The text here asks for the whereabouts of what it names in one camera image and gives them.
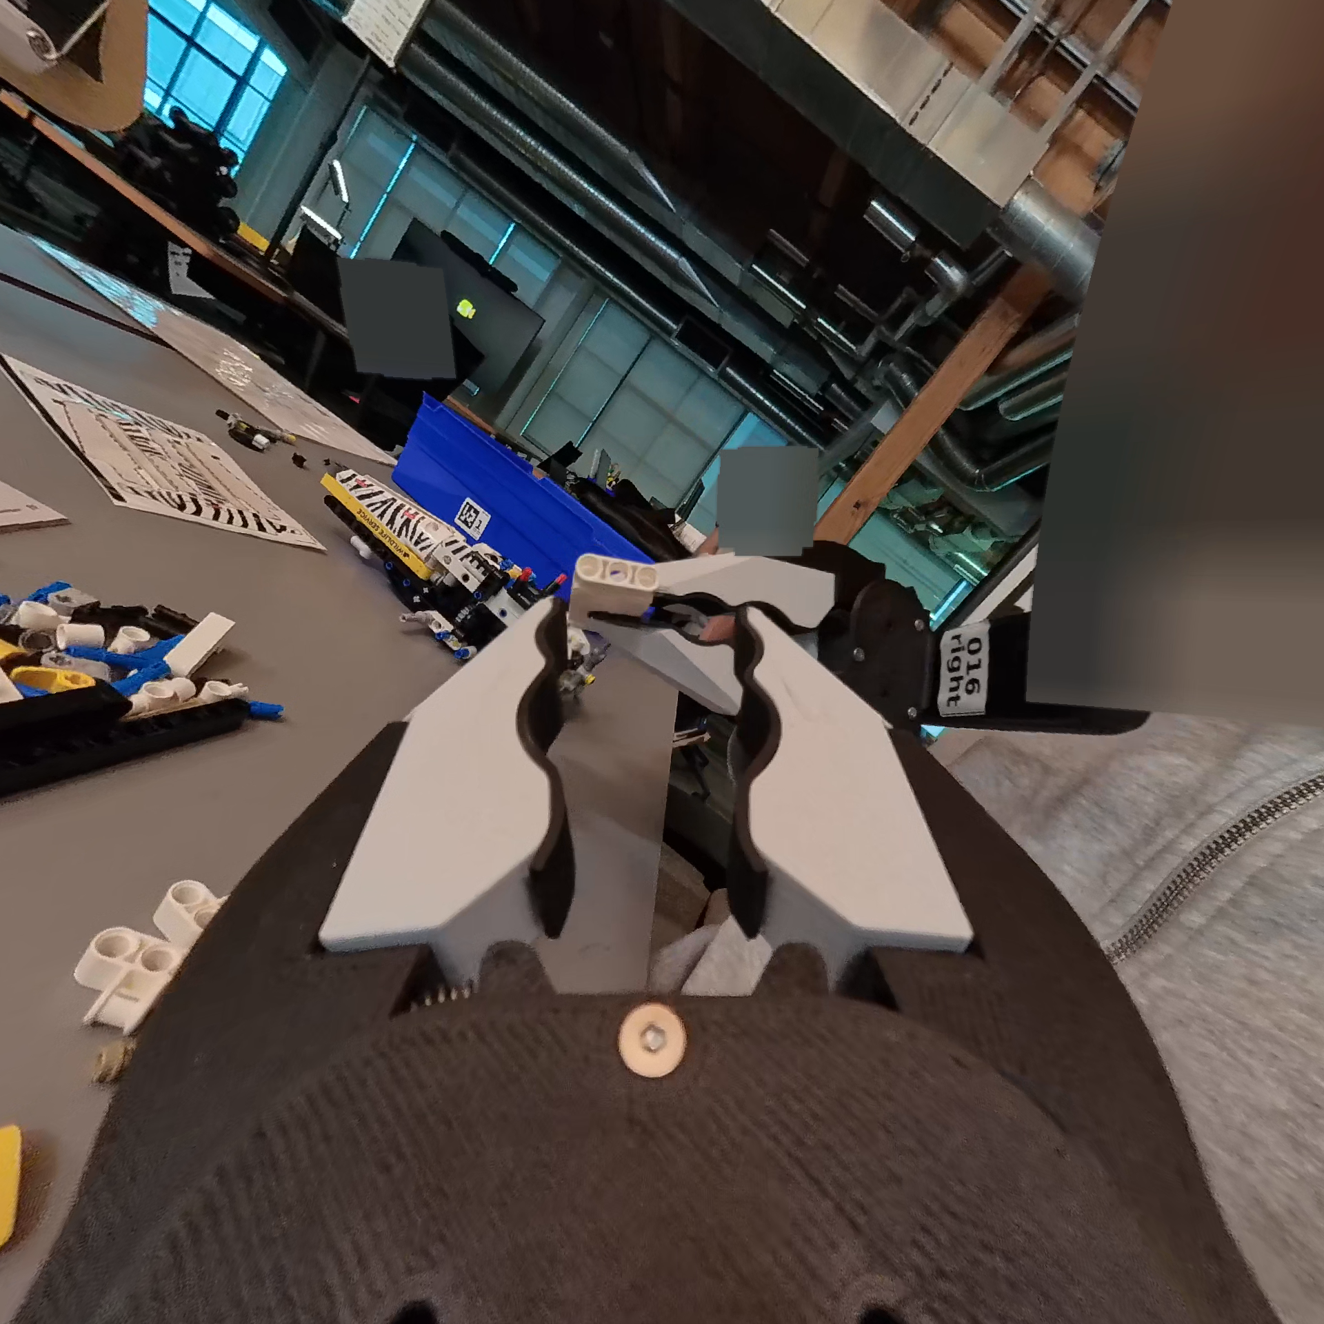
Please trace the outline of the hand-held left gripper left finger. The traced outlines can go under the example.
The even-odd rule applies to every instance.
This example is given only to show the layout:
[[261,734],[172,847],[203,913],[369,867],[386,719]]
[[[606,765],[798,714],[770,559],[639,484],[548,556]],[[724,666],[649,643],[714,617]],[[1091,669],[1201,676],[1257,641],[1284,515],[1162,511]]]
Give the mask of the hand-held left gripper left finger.
[[326,951],[427,946],[461,985],[489,947],[562,934],[575,857],[548,753],[566,663],[568,609],[548,599],[412,711],[323,919]]

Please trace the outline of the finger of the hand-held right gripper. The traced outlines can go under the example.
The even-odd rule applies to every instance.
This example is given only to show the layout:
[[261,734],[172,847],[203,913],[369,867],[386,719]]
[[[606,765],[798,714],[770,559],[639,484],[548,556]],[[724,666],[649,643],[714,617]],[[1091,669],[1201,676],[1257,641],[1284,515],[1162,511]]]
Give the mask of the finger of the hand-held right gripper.
[[657,592],[705,617],[762,607],[785,623],[820,623],[836,605],[830,572],[785,559],[749,554],[705,554],[654,566]]
[[589,615],[589,628],[711,712],[738,715],[744,687],[729,641],[691,640],[672,625],[627,615]]

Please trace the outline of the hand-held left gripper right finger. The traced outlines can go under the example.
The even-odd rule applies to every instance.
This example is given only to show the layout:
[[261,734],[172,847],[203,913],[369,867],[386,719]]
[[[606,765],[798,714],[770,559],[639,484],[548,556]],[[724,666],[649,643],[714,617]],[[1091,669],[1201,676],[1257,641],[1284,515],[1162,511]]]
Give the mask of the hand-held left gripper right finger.
[[974,931],[887,720],[757,607],[738,610],[736,673],[728,888],[746,936],[964,952]]

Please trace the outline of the white lego beam black pins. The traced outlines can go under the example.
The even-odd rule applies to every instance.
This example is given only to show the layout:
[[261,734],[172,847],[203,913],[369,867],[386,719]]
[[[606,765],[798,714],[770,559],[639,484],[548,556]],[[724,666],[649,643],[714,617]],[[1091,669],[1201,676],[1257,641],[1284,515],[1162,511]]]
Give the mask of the white lego beam black pins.
[[655,564],[608,554],[581,554],[573,571],[571,618],[621,615],[640,620],[649,613],[659,590]]

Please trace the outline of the zebra striped lego vehicle model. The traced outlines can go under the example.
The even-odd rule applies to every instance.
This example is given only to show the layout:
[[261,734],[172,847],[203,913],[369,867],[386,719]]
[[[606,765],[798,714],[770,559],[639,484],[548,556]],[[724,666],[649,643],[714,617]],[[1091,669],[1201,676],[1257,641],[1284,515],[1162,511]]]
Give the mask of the zebra striped lego vehicle model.
[[566,571],[538,577],[367,474],[328,472],[323,490],[358,554],[381,564],[404,605],[402,620],[425,628],[458,663],[476,658],[530,609],[570,590]]

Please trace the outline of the pile of small lego pieces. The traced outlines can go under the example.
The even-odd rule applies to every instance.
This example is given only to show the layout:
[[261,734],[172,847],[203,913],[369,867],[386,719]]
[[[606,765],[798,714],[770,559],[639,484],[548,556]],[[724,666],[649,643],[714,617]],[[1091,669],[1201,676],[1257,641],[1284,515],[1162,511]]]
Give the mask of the pile of small lego pieces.
[[101,681],[132,699],[124,720],[228,699],[249,701],[249,720],[284,720],[282,704],[208,674],[234,628],[218,613],[195,618],[165,605],[103,602],[65,581],[22,599],[6,594],[2,701],[19,701],[25,689],[57,692]]

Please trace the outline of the long black lego beam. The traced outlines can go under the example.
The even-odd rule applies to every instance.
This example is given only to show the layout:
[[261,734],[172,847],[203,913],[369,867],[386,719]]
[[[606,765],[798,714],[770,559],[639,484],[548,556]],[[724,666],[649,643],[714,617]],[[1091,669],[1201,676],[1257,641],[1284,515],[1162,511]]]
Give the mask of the long black lego beam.
[[2,753],[2,796],[177,750],[239,730],[251,719],[246,699],[160,711],[103,730],[40,737]]

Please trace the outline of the black bag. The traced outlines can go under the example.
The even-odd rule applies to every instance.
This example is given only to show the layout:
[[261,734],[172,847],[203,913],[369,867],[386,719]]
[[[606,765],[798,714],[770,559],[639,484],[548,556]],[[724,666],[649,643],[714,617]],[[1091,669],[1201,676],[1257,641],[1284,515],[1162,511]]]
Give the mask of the black bag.
[[695,553],[675,535],[673,513],[650,505],[631,482],[617,493],[588,479],[571,484],[573,497],[596,518],[614,528],[626,541],[644,553],[645,559],[688,559]]

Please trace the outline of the blue plastic bin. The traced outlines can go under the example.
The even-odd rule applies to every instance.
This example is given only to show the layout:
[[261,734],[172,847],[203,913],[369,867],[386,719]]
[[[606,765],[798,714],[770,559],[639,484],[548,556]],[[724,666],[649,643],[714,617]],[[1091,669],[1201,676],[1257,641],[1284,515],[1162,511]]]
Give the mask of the blue plastic bin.
[[550,472],[432,395],[423,396],[394,480],[440,521],[538,577],[571,574],[588,553],[652,562]]

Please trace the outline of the black monitor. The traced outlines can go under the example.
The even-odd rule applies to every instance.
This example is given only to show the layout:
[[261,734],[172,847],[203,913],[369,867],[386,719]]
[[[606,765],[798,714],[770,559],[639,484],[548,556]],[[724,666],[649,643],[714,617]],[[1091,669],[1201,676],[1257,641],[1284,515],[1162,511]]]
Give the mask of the black monitor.
[[443,273],[455,385],[501,390],[545,326],[519,298],[517,283],[463,240],[422,220],[409,224],[394,257]]

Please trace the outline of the zebra striped sticker sheet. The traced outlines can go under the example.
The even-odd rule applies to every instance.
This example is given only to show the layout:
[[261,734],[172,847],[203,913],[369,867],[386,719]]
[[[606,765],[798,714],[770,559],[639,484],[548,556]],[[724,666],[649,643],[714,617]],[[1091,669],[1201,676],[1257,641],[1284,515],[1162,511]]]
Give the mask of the zebra striped sticker sheet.
[[117,507],[323,553],[213,439],[12,355],[4,370]]

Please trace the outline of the large white printed sheet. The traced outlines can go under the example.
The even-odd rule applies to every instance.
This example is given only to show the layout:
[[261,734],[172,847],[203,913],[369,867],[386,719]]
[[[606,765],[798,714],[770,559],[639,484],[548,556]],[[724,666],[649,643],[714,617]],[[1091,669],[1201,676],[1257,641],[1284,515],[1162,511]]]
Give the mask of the large white printed sheet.
[[155,336],[280,431],[394,467],[397,459],[269,367],[254,350],[172,304],[154,312]]

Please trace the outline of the grey instruction booklet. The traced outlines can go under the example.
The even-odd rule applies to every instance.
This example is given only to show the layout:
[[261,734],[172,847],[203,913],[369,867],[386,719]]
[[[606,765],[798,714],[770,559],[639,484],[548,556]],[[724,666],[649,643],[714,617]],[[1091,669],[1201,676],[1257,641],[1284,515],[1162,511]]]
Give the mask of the grey instruction booklet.
[[2,535],[71,523],[68,516],[58,510],[6,482],[0,484],[0,497]]

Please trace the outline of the brown cardboard piece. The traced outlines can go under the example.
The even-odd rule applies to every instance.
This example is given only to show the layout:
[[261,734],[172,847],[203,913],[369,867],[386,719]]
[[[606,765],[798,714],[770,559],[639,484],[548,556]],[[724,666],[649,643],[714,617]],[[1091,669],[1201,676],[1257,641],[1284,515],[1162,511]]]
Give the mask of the brown cardboard piece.
[[4,86],[57,118],[119,132],[144,107],[147,2],[4,2]]

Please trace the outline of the wooden post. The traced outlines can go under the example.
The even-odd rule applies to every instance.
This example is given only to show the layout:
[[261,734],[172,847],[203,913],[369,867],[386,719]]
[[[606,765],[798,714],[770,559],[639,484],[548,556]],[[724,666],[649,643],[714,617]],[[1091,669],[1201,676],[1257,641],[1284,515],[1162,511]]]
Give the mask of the wooden post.
[[890,488],[1052,291],[1047,271],[1029,263],[1019,266],[826,510],[815,530],[818,541],[846,546],[859,535]]

